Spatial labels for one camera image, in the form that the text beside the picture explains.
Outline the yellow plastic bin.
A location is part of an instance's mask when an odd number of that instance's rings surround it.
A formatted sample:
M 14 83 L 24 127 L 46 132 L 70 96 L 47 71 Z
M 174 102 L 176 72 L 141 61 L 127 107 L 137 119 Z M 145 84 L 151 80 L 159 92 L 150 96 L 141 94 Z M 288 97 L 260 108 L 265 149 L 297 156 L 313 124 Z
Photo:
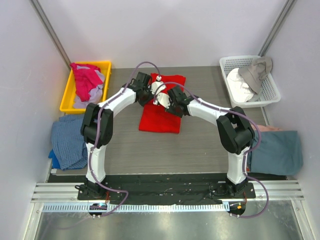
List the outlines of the yellow plastic bin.
M 90 64 L 90 65 L 94 65 L 94 66 L 100 68 L 101 73 L 105 77 L 105 81 L 104 81 L 103 88 L 102 88 L 102 96 L 98 102 L 100 103 L 100 102 L 105 101 L 107 99 L 110 76 L 112 73 L 112 62 L 108 61 L 108 60 L 80 61 L 80 62 L 78 62 L 78 64 Z M 65 114 L 73 114 L 73 115 L 84 114 L 86 111 L 85 108 L 74 108 L 73 107 L 73 105 L 75 103 L 75 99 L 76 99 L 76 83 L 75 83 L 74 72 L 71 69 L 69 76 L 68 76 L 66 86 L 65 86 L 63 97 L 62 97 L 62 100 L 60 103 L 59 110 Z

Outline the white perforated basket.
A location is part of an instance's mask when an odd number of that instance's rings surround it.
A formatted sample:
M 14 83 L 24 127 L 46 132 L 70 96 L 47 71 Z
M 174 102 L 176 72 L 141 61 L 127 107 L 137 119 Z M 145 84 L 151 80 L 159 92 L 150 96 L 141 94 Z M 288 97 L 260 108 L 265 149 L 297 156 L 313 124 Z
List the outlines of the white perforated basket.
M 281 100 L 281 94 L 277 88 L 277 85 L 269 73 L 266 79 L 262 82 L 259 94 L 255 94 L 247 102 L 237 102 L 235 101 L 233 94 L 231 92 L 229 83 L 227 81 L 228 74 L 235 68 L 243 68 L 250 66 L 252 61 L 260 58 L 258 55 L 238 55 L 238 56 L 226 56 L 219 60 L 219 65 L 221 69 L 221 75 L 226 86 L 230 104 L 232 107 L 239 106 L 243 109 L 245 108 L 262 108 L 272 103 L 277 103 Z

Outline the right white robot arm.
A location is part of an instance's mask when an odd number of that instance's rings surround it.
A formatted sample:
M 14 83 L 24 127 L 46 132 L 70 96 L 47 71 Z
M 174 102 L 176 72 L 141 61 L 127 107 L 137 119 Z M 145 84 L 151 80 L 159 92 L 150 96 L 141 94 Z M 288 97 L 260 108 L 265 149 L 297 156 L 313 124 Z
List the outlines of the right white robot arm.
M 219 139 L 228 154 L 228 171 L 217 196 L 238 197 L 248 184 L 247 154 L 255 137 L 251 123 L 240 107 L 225 108 L 210 104 L 199 97 L 182 92 L 179 86 L 169 89 L 164 96 L 157 96 L 159 104 L 178 117 L 192 116 L 217 127 Z

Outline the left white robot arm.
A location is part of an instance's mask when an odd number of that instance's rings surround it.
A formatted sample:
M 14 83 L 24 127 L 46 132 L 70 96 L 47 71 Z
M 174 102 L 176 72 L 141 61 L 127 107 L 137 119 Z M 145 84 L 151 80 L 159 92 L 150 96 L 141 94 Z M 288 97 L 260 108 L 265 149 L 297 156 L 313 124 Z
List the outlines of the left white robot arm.
M 150 75 L 139 72 L 109 99 L 86 107 L 80 133 L 87 148 L 87 173 L 84 184 L 75 186 L 78 200 L 100 200 L 106 196 L 105 155 L 113 136 L 114 117 L 136 102 L 147 104 L 153 98 L 151 82 Z

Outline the pink t shirt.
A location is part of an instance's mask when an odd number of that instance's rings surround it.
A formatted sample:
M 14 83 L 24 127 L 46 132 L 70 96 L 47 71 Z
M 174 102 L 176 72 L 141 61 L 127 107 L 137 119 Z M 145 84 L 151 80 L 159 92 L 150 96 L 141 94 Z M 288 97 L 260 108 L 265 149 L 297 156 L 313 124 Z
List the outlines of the pink t shirt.
M 76 95 L 82 102 L 89 101 L 90 91 L 100 87 L 105 81 L 105 76 L 99 67 L 92 64 L 71 63 L 70 67 L 74 74 Z

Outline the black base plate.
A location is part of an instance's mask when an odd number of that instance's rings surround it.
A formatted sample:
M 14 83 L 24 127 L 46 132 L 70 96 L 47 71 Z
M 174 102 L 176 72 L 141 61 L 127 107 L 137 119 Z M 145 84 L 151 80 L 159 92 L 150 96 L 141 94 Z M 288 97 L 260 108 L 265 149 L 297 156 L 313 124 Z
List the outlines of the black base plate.
M 254 199 L 254 186 L 233 187 L 225 173 L 108 175 L 101 188 L 87 180 L 76 185 L 78 200 L 109 200 L 124 205 L 206 205 L 223 200 Z

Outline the red t shirt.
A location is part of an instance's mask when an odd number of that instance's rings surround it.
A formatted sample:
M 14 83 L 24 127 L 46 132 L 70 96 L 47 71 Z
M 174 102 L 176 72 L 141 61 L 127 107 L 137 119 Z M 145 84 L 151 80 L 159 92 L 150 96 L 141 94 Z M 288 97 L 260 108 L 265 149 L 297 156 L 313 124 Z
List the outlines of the red t shirt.
M 186 77 L 182 75 L 161 75 L 162 81 L 175 82 L 185 85 Z M 167 94 L 167 91 L 176 85 L 168 84 L 161 93 Z M 139 131 L 153 133 L 173 133 L 179 134 L 181 126 L 181 118 L 165 111 L 161 105 L 154 105 L 153 100 L 150 100 L 143 108 L 140 119 Z

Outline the lavender t shirt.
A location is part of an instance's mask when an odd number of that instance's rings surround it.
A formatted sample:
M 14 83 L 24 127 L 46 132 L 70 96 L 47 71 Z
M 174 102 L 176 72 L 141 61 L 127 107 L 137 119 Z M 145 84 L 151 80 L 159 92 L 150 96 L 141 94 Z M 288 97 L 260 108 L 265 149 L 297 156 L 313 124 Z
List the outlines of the lavender t shirt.
M 94 104 L 98 103 L 103 95 L 103 86 L 104 86 L 104 83 L 101 86 L 97 86 L 96 88 L 92 89 L 89 92 L 90 94 L 89 101 L 81 101 L 76 94 L 73 107 L 75 109 L 85 109 L 89 103 L 94 103 Z

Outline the blue checkered shirt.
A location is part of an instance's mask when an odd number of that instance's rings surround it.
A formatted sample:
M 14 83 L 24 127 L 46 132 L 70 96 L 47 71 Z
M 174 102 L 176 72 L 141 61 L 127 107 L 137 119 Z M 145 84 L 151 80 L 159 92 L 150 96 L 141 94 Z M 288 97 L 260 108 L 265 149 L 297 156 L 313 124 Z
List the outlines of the blue checkered shirt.
M 52 124 L 52 152 L 61 170 L 77 170 L 87 166 L 88 152 L 81 135 L 83 119 L 83 114 L 66 114 Z

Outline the teal folded t shirt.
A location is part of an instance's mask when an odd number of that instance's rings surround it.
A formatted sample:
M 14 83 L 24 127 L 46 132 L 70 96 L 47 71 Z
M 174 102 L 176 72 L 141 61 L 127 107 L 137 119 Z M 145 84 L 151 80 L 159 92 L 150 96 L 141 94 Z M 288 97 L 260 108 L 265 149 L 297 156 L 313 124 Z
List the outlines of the teal folded t shirt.
M 304 164 L 298 132 L 294 130 L 262 132 L 260 144 L 249 153 L 247 162 L 253 173 L 296 175 Z

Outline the grey shirt in basket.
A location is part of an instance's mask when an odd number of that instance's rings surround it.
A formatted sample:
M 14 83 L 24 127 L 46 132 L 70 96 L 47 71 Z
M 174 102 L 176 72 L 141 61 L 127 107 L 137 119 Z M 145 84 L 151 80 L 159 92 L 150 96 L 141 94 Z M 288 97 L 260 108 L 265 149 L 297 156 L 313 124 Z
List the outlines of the grey shirt in basket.
M 271 72 L 272 67 L 272 59 L 268 56 L 263 56 L 253 60 L 251 65 L 239 68 L 238 74 L 244 79 L 251 90 L 258 94 L 263 81 Z

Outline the white shirt in basket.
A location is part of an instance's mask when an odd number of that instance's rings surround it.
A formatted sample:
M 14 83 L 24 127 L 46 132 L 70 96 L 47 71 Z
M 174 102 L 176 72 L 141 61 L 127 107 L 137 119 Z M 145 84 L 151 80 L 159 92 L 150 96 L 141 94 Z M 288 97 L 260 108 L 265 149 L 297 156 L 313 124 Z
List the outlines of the white shirt in basket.
M 235 102 L 245 103 L 253 98 L 254 92 L 251 90 L 244 78 L 239 74 L 239 68 L 234 68 L 227 75 L 226 80 Z

